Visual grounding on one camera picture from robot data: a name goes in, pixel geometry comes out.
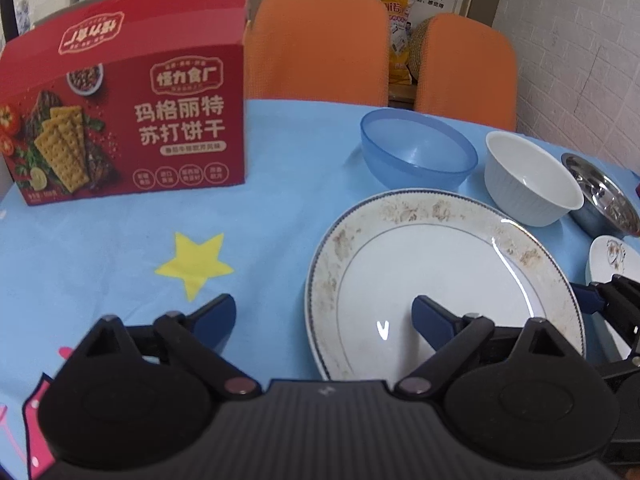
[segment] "dinner plate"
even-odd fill
[[[569,283],[529,232],[476,200],[405,189],[349,209],[316,250],[305,320],[322,376],[393,385],[429,358],[433,349],[411,323],[421,294],[458,316],[478,312],[499,326],[546,317],[585,353]]]
[[[640,282],[640,254],[633,247],[613,236],[599,236],[589,249],[585,282],[607,283],[611,281],[614,274],[620,274]],[[626,359],[631,352],[629,345],[600,316],[594,321],[607,359],[610,361]],[[613,339],[614,346],[606,343],[611,339]]]

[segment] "plate rim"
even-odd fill
[[[307,271],[307,274],[306,274],[306,280],[305,280],[304,310],[305,310],[306,337],[307,337],[307,339],[309,341],[309,347],[311,348],[311,353],[313,354],[314,361],[316,362],[316,367],[318,368],[318,371],[320,372],[320,375],[322,376],[322,378],[325,381],[336,381],[336,380],[340,380],[340,379],[339,378],[332,378],[331,374],[329,373],[329,370],[326,367],[326,364],[324,363],[324,359],[322,358],[322,355],[321,355],[321,353],[319,351],[319,345],[318,345],[318,341],[317,341],[317,337],[316,337],[316,331],[314,330],[313,314],[311,313],[311,283],[312,283],[314,271],[315,271],[315,268],[316,268],[316,264],[318,263],[318,258],[320,257],[321,251],[324,248],[324,246],[327,243],[327,241],[330,239],[330,237],[333,234],[333,232],[337,229],[338,225],[340,225],[341,222],[345,218],[347,218],[347,216],[351,215],[354,211],[360,209],[363,206],[366,206],[367,204],[369,204],[371,202],[375,202],[376,200],[384,198],[385,196],[409,194],[409,193],[436,194],[436,195],[441,195],[441,196],[449,196],[449,197],[454,197],[454,198],[460,198],[462,200],[466,200],[467,202],[471,202],[473,204],[476,204],[476,205],[479,205],[481,207],[484,207],[485,209],[488,209],[489,211],[493,212],[494,214],[497,214],[498,216],[501,216],[501,217],[504,217],[504,218],[510,218],[508,215],[506,215],[502,211],[496,209],[495,207],[491,207],[491,206],[485,204],[484,202],[480,202],[479,200],[477,200],[475,198],[464,196],[464,195],[461,195],[459,193],[454,193],[454,192],[450,192],[450,191],[444,191],[444,190],[441,190],[441,189],[431,189],[431,188],[423,188],[423,187],[408,187],[408,188],[404,188],[404,189],[391,189],[391,190],[383,191],[383,192],[377,193],[375,195],[372,195],[372,196],[370,196],[370,197],[368,197],[368,198],[366,198],[364,200],[361,200],[357,204],[355,204],[355,205],[351,206],[350,208],[348,208],[344,213],[342,213],[331,224],[331,226],[327,229],[327,231],[322,236],[322,239],[320,240],[320,242],[316,246],[316,250],[314,252],[314,257],[311,259],[311,263],[309,264],[309,268],[308,268],[308,271]],[[519,227],[522,231],[524,231],[527,234],[527,236],[533,241],[533,243],[535,243],[543,251],[543,253],[546,255],[546,257],[550,260],[550,262],[555,267],[556,271],[562,277],[562,280],[564,282],[564,286],[566,287],[566,290],[567,290],[567,292],[569,293],[569,296],[572,299],[572,303],[574,304],[574,309],[575,309],[576,314],[577,314],[578,326],[579,326],[579,329],[580,329],[580,345],[582,347],[581,355],[582,355],[582,357],[585,357],[585,355],[586,355],[586,340],[585,340],[585,333],[584,333],[584,319],[582,318],[582,312],[580,310],[580,307],[578,306],[578,301],[577,301],[577,299],[575,297],[574,292],[571,289],[571,286],[569,284],[569,280],[568,280],[567,276],[562,271],[562,269],[560,268],[560,266],[558,265],[556,260],[553,258],[551,253],[549,253],[549,251],[546,250],[546,247],[542,243],[540,243],[540,241],[533,234],[531,234],[531,232],[529,232],[528,229],[523,227],[519,222],[514,221],[514,224],[516,224],[517,227]]]

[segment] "screw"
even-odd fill
[[[431,390],[431,383],[422,377],[407,377],[398,385],[402,392],[408,395],[421,395]]]
[[[234,395],[250,394],[258,384],[249,377],[234,377],[225,381],[225,390]]]

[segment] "pink pattern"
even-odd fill
[[[63,359],[69,359],[69,357],[71,357],[71,352],[73,352],[74,349],[73,348],[69,348],[68,346],[61,346],[58,349],[58,354],[60,355],[60,357],[62,357]]]
[[[20,457],[20,459],[23,462],[26,463],[27,457],[25,457],[24,453],[20,449],[20,446],[18,446],[18,443],[15,441],[14,436],[11,433],[11,430],[9,430],[9,425],[4,420],[4,418],[6,417],[7,411],[8,411],[8,408],[6,406],[4,405],[0,406],[0,428],[2,428],[6,433],[6,436],[9,439],[9,443],[11,444],[11,447],[14,448],[14,451],[16,452],[16,454]]]
[[[43,375],[35,393],[24,403],[24,422],[27,429],[27,450],[29,451],[29,478],[31,480],[36,479],[55,462],[38,425],[40,400],[50,384],[51,380]]]

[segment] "stainless steel bowl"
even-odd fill
[[[640,218],[629,199],[613,181],[590,162],[565,153],[562,163],[584,195],[584,205],[570,215],[592,237],[640,236]]]

